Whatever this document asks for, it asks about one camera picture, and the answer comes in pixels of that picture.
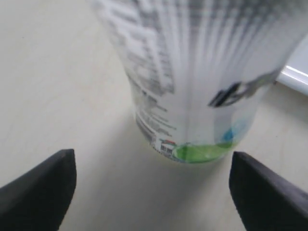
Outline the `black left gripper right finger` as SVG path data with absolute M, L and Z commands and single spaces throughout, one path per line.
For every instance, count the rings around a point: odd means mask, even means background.
M 234 152 L 233 203 L 247 231 L 306 231 L 308 194 L 245 152 Z

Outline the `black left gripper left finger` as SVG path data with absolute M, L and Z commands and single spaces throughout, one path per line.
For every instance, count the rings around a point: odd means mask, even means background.
M 57 231 L 77 185 L 73 149 L 63 149 L 0 189 L 2 231 Z

